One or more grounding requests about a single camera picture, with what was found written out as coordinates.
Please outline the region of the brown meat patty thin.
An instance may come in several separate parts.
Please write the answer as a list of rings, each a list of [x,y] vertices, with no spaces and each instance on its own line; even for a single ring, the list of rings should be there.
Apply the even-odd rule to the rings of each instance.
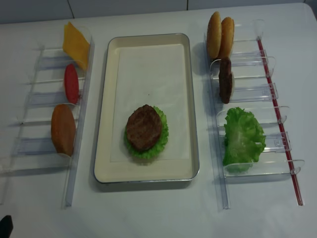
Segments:
[[[127,140],[138,152],[151,149],[159,140],[161,133],[162,122],[152,106],[143,105],[128,118]]]

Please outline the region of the green lettuce leaf on tray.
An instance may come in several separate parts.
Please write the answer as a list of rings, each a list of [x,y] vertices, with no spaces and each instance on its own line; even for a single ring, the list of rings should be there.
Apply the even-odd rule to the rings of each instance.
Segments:
[[[157,157],[160,152],[162,152],[168,142],[168,136],[169,136],[169,131],[168,131],[168,124],[167,124],[167,118],[166,115],[162,110],[160,110],[156,106],[152,106],[158,113],[161,122],[162,122],[162,133],[157,141],[157,143],[149,150],[143,151],[143,152],[138,152],[136,149],[132,147],[132,145],[128,142],[127,140],[127,134],[126,134],[126,127],[124,131],[124,143],[127,147],[128,152],[131,154],[132,157],[138,159],[138,160],[143,160],[143,161],[149,161],[155,157]]]

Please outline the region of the dark brown meat patty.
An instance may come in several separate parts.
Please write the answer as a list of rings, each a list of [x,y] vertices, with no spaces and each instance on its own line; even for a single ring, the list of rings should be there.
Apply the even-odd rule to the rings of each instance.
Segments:
[[[233,74],[231,71],[231,60],[224,57],[219,66],[219,95],[224,104],[228,104],[233,94]]]

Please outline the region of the green lettuce leaf in rack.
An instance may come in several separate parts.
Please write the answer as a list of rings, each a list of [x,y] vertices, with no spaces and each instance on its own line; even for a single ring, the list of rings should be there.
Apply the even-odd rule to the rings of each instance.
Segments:
[[[223,166],[229,173],[245,172],[266,147],[263,128],[252,112],[240,107],[230,108],[225,119]]]

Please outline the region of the red tomato slice in rack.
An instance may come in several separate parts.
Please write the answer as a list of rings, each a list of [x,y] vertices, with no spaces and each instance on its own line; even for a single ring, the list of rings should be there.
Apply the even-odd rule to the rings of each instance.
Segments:
[[[64,90],[69,103],[77,104],[79,99],[79,80],[73,64],[67,65],[65,69]]]

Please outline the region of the yellow cheese slice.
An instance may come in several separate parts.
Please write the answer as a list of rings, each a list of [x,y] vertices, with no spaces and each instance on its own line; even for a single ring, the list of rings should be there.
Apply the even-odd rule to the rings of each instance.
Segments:
[[[88,68],[90,44],[84,35],[71,22],[64,25],[63,51],[84,71]]]

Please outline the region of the white paper tray liner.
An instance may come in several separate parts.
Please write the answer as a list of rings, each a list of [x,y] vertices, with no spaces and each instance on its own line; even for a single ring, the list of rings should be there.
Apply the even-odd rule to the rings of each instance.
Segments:
[[[127,47],[120,51],[114,108],[111,161],[127,162],[130,154],[123,135],[130,115],[147,104],[167,117],[168,143],[159,160],[191,156],[187,78],[180,44]]]

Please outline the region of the cream metal baking tray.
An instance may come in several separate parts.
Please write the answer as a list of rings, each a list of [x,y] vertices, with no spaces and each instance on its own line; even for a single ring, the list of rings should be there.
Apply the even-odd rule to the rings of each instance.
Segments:
[[[177,44],[180,44],[184,49],[191,148],[190,158],[185,160],[159,160],[158,155],[149,161],[143,161],[132,157],[129,153],[129,161],[112,162],[114,108],[121,49]],[[113,38],[109,42],[107,49],[106,72],[94,165],[96,180],[100,183],[190,181],[197,175],[199,168],[190,41],[188,36],[182,33],[174,33]]]

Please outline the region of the brown bun half left rack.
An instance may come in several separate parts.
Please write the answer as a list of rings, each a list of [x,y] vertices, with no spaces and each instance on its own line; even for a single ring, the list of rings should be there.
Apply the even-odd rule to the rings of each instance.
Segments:
[[[72,156],[76,126],[71,109],[66,104],[55,106],[51,119],[51,139],[58,153]]]

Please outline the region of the clear acrylic right rack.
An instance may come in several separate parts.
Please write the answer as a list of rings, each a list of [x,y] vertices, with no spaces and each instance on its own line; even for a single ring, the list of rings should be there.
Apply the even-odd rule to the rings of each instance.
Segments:
[[[213,170],[217,196],[223,209],[230,208],[233,194],[230,184],[291,180],[299,205],[303,204],[297,174],[304,160],[293,159],[291,143],[284,123],[289,107],[278,104],[278,90],[272,80],[276,65],[274,57],[263,47],[264,21],[236,23],[232,53],[233,95],[228,104],[221,101],[219,92],[220,60],[206,58],[211,118],[208,120],[212,137]],[[257,162],[223,164],[227,112],[239,107],[251,112],[264,130],[265,148]]]

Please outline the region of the clear acrylic rack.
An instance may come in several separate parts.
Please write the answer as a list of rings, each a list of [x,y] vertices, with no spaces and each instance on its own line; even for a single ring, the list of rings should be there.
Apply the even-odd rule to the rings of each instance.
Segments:
[[[92,67],[86,71],[63,51],[64,26],[0,28],[0,202],[4,206],[72,204]],[[77,104],[64,90],[67,65],[79,80]],[[58,153],[51,119],[66,104],[75,120],[72,156]]]
[[[272,80],[276,65],[274,57],[263,47],[264,21],[236,23],[232,53],[233,95],[228,104],[221,101],[219,92],[220,60],[206,58],[211,118],[208,120],[212,137],[213,170],[217,196],[223,209],[230,208],[233,194],[230,184],[291,180],[299,205],[303,204],[297,174],[304,160],[293,159],[291,143],[284,123],[289,107],[278,104],[278,90]],[[265,148],[257,162],[223,164],[227,112],[239,107],[251,112],[264,130]]]

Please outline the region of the golden bun half front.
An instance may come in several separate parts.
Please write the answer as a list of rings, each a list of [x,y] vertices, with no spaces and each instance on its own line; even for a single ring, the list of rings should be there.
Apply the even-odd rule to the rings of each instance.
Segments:
[[[216,59],[221,45],[221,18],[218,11],[214,12],[208,23],[207,51],[211,59]]]

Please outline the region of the golden bun half rear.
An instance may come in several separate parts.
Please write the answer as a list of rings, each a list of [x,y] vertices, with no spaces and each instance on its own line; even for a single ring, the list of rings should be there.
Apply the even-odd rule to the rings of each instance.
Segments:
[[[221,22],[221,44],[218,53],[218,58],[229,57],[231,54],[233,39],[234,39],[234,20],[231,17],[226,17]]]

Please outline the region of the clear acrylic left rack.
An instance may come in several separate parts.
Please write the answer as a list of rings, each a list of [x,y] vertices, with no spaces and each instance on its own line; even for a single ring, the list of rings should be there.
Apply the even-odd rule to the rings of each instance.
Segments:
[[[63,51],[64,26],[0,28],[0,202],[4,206],[72,204],[92,67],[86,71]],[[79,80],[77,104],[64,90],[67,65]],[[51,119],[66,104],[75,120],[72,156],[58,153]]]

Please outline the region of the black object at corner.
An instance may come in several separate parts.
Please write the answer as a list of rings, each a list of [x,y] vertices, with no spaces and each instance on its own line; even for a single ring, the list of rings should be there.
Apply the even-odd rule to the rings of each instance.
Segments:
[[[0,221],[0,238],[9,238],[13,230],[12,217],[4,216]]]

